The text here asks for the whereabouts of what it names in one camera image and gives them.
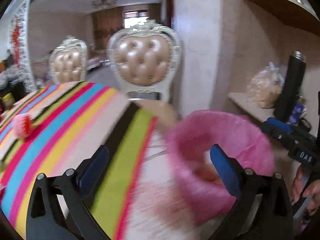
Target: bottle cap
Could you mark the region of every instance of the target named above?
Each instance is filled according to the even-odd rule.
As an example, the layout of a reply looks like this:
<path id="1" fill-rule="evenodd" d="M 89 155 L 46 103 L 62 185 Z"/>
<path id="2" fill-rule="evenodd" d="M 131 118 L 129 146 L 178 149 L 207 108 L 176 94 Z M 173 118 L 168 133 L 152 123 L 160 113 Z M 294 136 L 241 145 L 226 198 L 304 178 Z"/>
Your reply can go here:
<path id="1" fill-rule="evenodd" d="M 306 99 L 303 96 L 299 95 L 298 102 L 305 105 Z"/>
<path id="2" fill-rule="evenodd" d="M 306 59 L 307 57 L 304 56 L 300 51 L 297 51 L 297 50 L 294 50 L 292 53 L 291 53 L 291 56 L 301 60 L 302 62 L 306 62 Z"/>

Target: striped tablecloth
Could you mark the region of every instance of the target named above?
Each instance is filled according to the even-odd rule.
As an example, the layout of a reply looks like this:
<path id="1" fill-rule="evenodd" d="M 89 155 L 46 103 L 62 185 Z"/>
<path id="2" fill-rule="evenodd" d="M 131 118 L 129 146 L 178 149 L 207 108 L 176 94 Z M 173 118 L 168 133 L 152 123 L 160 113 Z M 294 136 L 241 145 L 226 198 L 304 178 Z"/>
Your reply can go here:
<path id="1" fill-rule="evenodd" d="M 17 139 L 11 120 L 26 112 L 32 115 L 35 129 L 26 140 Z M 108 169 L 113 179 L 106 176 L 86 204 L 108 236 L 196 239 L 192 215 L 176 189 L 154 122 L 151 114 L 102 84 L 70 82 L 23 98 L 0 124 L 0 158 L 6 164 L 0 174 L 6 186 L 0 195 L 1 208 L 10 223 L 25 238 L 37 174 L 59 176 L 76 169 L 104 144 L 117 156 Z M 63 199 L 59 200 L 67 213 Z"/>

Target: wooden shelf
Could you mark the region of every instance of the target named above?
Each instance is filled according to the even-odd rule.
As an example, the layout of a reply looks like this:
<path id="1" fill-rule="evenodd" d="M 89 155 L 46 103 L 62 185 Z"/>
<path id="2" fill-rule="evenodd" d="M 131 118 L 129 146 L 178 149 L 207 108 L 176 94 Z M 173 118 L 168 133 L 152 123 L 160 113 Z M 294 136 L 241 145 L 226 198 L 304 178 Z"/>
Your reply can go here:
<path id="1" fill-rule="evenodd" d="M 320 21 L 316 14 L 296 0 L 249 0 L 262 7 L 285 25 L 320 36 Z"/>
<path id="2" fill-rule="evenodd" d="M 249 96 L 246 93 L 229 93 L 228 97 L 241 109 L 246 111 L 249 115 L 253 116 L 260 122 L 266 121 L 269 117 L 273 116 L 273 108 L 263 109 L 260 108 L 257 103 L 253 103 L 249 100 Z"/>

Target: red decoration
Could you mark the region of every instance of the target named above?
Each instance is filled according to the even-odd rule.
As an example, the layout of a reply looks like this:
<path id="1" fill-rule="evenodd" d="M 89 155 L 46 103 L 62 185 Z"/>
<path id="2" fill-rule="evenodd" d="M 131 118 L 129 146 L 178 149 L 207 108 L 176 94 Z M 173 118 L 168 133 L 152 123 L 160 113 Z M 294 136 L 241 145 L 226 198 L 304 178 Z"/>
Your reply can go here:
<path id="1" fill-rule="evenodd" d="M 18 138 L 27 138 L 32 133 L 32 119 L 30 114 L 25 113 L 14 116 L 13 130 Z"/>
<path id="2" fill-rule="evenodd" d="M 13 47 L 13 51 L 14 51 L 14 62 L 15 64 L 18 65 L 18 68 L 19 67 L 19 35 L 20 35 L 20 26 L 18 25 L 17 23 L 18 21 L 16 20 L 15 21 L 15 27 L 12 31 L 12 34 L 11 34 L 11 44 L 12 44 L 12 47 Z"/>

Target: ornate mirror frame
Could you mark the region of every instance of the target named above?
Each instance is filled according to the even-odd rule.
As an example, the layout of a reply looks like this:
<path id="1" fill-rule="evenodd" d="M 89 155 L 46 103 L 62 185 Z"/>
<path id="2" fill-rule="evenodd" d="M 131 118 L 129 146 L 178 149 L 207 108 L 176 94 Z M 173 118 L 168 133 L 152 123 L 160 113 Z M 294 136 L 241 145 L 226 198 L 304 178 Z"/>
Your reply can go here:
<path id="1" fill-rule="evenodd" d="M 28 50 L 28 13 L 30 0 L 24 0 L 10 19 L 8 48 L 17 58 L 19 80 L 27 93 L 36 90 Z"/>

